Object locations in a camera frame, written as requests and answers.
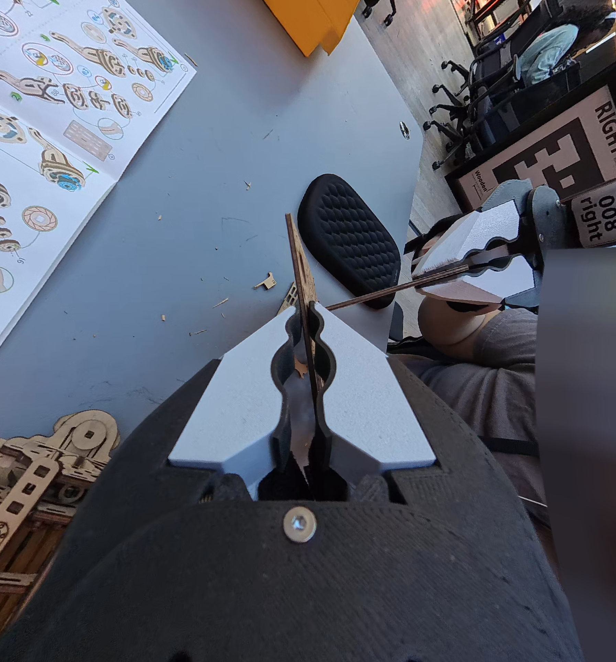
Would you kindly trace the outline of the person's right forearm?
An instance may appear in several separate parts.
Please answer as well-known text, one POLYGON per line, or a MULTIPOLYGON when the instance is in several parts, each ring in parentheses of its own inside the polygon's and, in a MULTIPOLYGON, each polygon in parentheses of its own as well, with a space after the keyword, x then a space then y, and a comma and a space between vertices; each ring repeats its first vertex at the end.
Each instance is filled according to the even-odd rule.
POLYGON ((446 300, 425 297, 418 311, 422 337, 446 356, 473 362, 475 342, 483 328, 498 314, 498 307, 454 310, 446 300))

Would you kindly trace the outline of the laser-cut plywood parts sheet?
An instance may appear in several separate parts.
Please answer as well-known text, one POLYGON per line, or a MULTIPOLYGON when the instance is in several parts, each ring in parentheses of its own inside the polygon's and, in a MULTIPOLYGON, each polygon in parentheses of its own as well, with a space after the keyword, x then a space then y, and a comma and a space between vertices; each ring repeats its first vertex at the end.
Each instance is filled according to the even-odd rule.
POLYGON ((312 339, 309 325, 309 304, 317 300, 317 295, 315 292, 315 283, 312 277, 311 268, 305 256, 301 244, 301 238, 297 231, 292 213, 286 213, 285 219, 289 239, 289 249, 297 286, 298 308, 307 359, 307 370, 311 384, 312 408, 313 412, 316 412, 317 396, 323 387, 323 380, 315 369, 315 342, 312 339))

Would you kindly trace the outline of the black office chair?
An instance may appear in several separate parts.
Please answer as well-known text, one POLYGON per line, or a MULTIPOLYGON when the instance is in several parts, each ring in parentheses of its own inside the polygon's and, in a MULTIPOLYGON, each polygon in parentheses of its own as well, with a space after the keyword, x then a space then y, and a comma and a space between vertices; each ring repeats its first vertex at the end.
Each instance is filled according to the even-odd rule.
POLYGON ((468 149, 480 153, 494 143, 491 121, 522 87, 519 60, 528 45, 528 40, 519 37, 491 47, 485 45, 468 70, 453 61, 442 62, 443 69, 451 67, 465 77, 468 97, 460 100, 443 85, 432 88, 433 93, 443 89, 451 100, 451 104, 436 104, 429 110, 431 117, 438 110, 447 111, 450 123, 431 119, 423 124, 424 130, 435 127, 448 139, 446 154, 432 163, 433 170, 439 170, 452 158, 457 165, 465 159, 468 149))

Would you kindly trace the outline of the black wrist rest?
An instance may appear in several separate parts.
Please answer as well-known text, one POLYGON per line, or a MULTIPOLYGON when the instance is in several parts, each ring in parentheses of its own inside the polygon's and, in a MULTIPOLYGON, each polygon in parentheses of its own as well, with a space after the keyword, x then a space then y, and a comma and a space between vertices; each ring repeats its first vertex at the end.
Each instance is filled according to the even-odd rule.
POLYGON ((401 254, 393 237, 340 176, 325 173, 310 183, 297 228, 315 260, 354 297, 397 285, 401 254))

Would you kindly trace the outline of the thin wooden stick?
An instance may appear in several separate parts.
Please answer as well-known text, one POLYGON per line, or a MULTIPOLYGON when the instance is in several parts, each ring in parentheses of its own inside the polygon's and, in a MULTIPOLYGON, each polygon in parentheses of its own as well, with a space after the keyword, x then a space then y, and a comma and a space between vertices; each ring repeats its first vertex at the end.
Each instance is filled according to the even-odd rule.
POLYGON ((362 303, 367 303, 370 301, 382 299, 384 297, 391 296, 392 294, 396 294, 400 291, 404 291, 407 289, 417 289, 417 288, 427 287, 430 285, 439 284, 447 281, 448 279, 457 277, 463 273, 467 273, 470 269, 471 269, 470 265, 463 263, 455 266, 450 266, 449 268, 431 270, 426 272, 424 275, 413 277, 410 281, 406 283, 395 285, 359 297, 354 297, 353 299, 348 299, 343 302, 331 304, 330 306, 327 307, 327 310, 333 312, 335 310, 344 309, 352 305, 362 304, 362 303))

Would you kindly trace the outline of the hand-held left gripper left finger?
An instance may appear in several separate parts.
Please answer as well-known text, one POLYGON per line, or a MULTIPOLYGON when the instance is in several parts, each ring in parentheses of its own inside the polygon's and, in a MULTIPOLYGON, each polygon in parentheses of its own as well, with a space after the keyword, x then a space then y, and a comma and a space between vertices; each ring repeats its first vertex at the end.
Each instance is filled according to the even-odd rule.
POLYGON ((239 476, 252 499, 289 455, 284 384, 295 368, 296 310, 288 308, 225 353, 168 462, 239 476))

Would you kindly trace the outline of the black chair frame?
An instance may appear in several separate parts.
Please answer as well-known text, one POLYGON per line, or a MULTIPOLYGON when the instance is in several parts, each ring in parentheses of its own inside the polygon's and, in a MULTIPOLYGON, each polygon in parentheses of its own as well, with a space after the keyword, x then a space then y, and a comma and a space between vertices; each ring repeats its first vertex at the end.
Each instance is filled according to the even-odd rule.
POLYGON ((484 436, 480 436, 479 439, 488 450, 495 453, 524 455, 535 458, 540 457, 540 450, 537 442, 484 436))

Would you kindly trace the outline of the illustrated instruction booklet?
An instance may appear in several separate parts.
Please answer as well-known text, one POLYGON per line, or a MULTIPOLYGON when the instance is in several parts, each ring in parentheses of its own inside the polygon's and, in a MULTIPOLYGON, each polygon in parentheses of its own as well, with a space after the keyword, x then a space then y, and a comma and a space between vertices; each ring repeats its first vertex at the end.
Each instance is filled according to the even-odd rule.
POLYGON ((0 346, 195 74, 126 1, 0 1, 0 346))

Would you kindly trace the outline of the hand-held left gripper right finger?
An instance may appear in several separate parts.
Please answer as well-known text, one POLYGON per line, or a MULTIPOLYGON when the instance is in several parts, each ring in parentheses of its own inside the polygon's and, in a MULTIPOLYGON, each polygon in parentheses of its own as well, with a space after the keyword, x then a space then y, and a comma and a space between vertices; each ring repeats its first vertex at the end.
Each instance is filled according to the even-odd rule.
POLYGON ((311 303, 317 390, 311 472, 354 486, 366 476, 431 467, 436 455, 385 352, 311 303))

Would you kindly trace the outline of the yellow plastic bin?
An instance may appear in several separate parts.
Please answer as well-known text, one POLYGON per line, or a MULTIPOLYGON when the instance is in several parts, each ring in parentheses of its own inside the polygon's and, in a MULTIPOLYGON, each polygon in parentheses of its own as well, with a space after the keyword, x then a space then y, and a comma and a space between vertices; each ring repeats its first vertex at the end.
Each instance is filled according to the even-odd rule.
POLYGON ((305 57, 330 55, 342 40, 358 1, 264 1, 305 57))

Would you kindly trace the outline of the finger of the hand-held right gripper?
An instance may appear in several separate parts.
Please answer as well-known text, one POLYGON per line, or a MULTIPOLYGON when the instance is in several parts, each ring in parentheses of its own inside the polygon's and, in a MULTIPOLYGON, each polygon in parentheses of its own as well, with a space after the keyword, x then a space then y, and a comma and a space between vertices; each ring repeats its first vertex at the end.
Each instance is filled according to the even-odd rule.
POLYGON ((412 274, 458 267, 489 250, 491 243, 510 244, 519 236, 519 225, 520 212, 513 200, 439 220, 415 248, 412 274))
POLYGON ((524 256, 513 257, 504 269, 485 268, 464 273, 444 283, 419 287, 425 296, 466 304, 500 304, 534 287, 534 272, 524 256))

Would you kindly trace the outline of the black white marker sign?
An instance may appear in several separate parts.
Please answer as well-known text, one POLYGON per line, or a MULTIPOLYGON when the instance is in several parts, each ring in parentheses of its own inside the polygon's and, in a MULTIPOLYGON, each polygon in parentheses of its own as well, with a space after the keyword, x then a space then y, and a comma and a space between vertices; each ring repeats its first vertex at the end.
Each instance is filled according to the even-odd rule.
POLYGON ((489 120, 472 158, 445 175, 460 208, 470 211, 511 179, 548 185, 561 198, 616 180, 616 61, 528 116, 531 101, 563 91, 555 78, 518 93, 489 120))

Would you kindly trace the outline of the wooden submarine model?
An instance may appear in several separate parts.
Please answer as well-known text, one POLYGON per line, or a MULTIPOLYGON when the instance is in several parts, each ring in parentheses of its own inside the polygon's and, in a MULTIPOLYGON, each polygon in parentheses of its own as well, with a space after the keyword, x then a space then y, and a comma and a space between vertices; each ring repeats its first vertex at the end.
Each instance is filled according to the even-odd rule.
POLYGON ((0 636, 44 581, 120 441, 102 410, 61 417, 50 435, 0 438, 0 636))

